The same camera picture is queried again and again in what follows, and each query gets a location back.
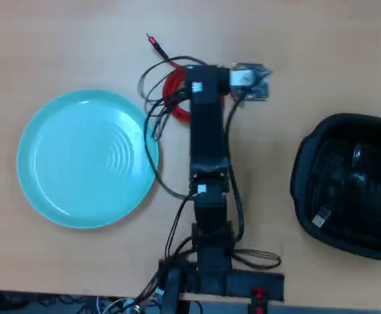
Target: table surface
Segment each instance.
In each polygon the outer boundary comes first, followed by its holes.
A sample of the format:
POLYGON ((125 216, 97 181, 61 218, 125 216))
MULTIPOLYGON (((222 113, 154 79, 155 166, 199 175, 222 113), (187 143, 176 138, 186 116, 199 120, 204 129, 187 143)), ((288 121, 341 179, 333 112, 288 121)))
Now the table surface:
MULTIPOLYGON (((126 218, 82 231, 32 209, 15 174, 20 135, 52 98, 105 88, 142 106, 137 80, 159 61, 145 32, 172 56, 274 70, 270 101, 246 104, 233 121, 245 206, 241 246, 281 255, 288 305, 381 308, 381 262, 306 235, 289 195, 300 140, 321 119, 381 116, 377 0, 0 0, 0 289, 134 296, 156 270, 179 206, 157 184, 126 218)), ((182 192, 188 145, 188 128, 171 119, 162 174, 182 192)), ((233 205, 229 216, 236 221, 233 205)), ((189 205, 176 243, 192 221, 189 205)))

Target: cable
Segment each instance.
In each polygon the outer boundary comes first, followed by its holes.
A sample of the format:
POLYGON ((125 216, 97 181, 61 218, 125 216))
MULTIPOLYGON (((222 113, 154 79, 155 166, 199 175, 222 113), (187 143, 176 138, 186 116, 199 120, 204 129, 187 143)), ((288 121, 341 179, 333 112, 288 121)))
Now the cable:
POLYGON ((86 309, 86 304, 80 307, 80 309, 76 312, 76 314, 80 314, 81 312, 83 312, 84 309, 86 309))
POLYGON ((281 257, 275 253, 266 252, 266 251, 258 251, 253 249, 234 249, 232 251, 231 257, 240 263, 253 268, 254 270, 271 270, 272 268, 278 267, 281 264, 281 257), (260 258, 263 260, 273 261, 273 264, 256 264, 242 258, 240 255, 248 255, 255 258, 260 258))
POLYGON ((111 304, 109 304, 109 305, 105 308, 105 310, 104 310, 103 312, 101 312, 101 314, 108 314, 108 313, 110 313, 112 307, 114 307, 114 306, 117 305, 118 303, 123 302, 123 301, 125 301, 125 300, 126 300, 126 298, 119 298, 118 300, 115 300, 114 302, 112 302, 111 304))
POLYGON ((176 217, 173 221, 173 226, 170 229, 170 233, 167 238, 166 246, 164 247, 164 258, 167 258, 170 256, 170 248, 172 247, 173 237, 175 236, 175 233, 176 233, 176 228, 179 222, 180 215, 182 214, 183 208, 185 207, 186 203, 189 201, 191 196, 192 196, 191 194, 188 194, 185 197, 185 199, 182 201, 182 203, 180 204, 179 209, 177 210, 176 217))
MULTIPOLYGON (((183 81, 185 80, 185 69, 175 62, 168 61, 169 56, 162 49, 162 47, 159 45, 156 39, 150 36, 149 34, 147 34, 147 37, 149 39, 149 42, 152 44, 153 48, 158 52, 158 54, 160 54, 163 60, 167 61, 172 67, 175 68, 171 73, 169 73, 166 82, 163 85, 162 94, 163 97, 166 97, 167 95, 174 93, 176 90, 180 88, 183 81)), ((182 121, 184 123, 190 123, 191 121, 191 113, 182 109, 180 106, 177 106, 172 113, 179 121, 182 121)))
POLYGON ((199 302, 199 301, 194 301, 194 303, 196 303, 196 305, 198 305, 198 307, 199 307, 199 313, 200 313, 200 314, 204 314, 204 308, 202 307, 201 302, 199 302))
POLYGON ((66 305, 69 305, 69 304, 83 304, 85 303, 86 301, 86 298, 84 296, 81 296, 79 298, 73 298, 72 296, 70 295, 61 295, 61 296, 57 296, 57 299, 58 301, 60 301, 62 304, 66 304, 66 305), (63 297, 66 297, 69 299, 69 301, 66 301, 63 299, 63 297))
POLYGON ((101 314, 101 311, 100 311, 100 296, 96 296, 96 309, 98 310, 98 314, 101 314))
POLYGON ((244 234, 244 215, 243 215, 242 199, 240 198, 240 193, 238 191, 236 177, 234 175, 234 170, 233 170, 232 162, 231 162, 230 127, 231 127, 231 120, 232 120, 234 114, 236 113, 238 105, 243 101, 244 97, 245 97, 245 94, 242 94, 238 99, 235 99, 234 96, 233 96, 234 105, 231 108, 230 113, 228 114, 227 122, 225 124, 225 145, 226 145, 225 147, 226 147, 226 152, 227 152, 227 156, 228 156, 228 160, 229 160, 228 174, 230 176, 231 187, 232 187, 232 191, 233 191, 233 194, 234 194, 234 199, 236 201, 236 209, 237 209, 237 215, 238 215, 238 234, 234 238, 234 245, 243 238, 243 234, 244 234))
MULTIPOLYGON (((182 93, 183 90, 179 90, 176 92, 176 96, 179 95, 180 93, 182 93)), ((147 138, 147 132, 148 132, 148 125, 149 125, 149 119, 152 115, 152 113, 154 112, 154 110, 159 106, 159 104, 162 103, 160 100, 157 101, 153 107, 150 109, 145 121, 144 121, 144 130, 143 130, 143 133, 144 133, 144 149, 145 149, 145 153, 147 154, 147 157, 149 159, 149 163, 150 163, 150 166, 154 172, 154 176, 156 177, 156 180, 158 181, 158 183, 165 189, 165 191, 167 193, 169 193, 170 195, 172 195, 173 197, 175 198, 179 198, 180 200, 183 200, 186 198, 186 195, 182 195, 180 193, 177 193, 175 191, 173 191, 171 188, 169 188, 165 183, 164 181, 162 180, 160 174, 158 173, 157 171, 157 168, 154 164, 154 161, 153 159, 151 158, 151 154, 150 154, 150 151, 149 151, 149 148, 148 148, 148 138, 147 138)))

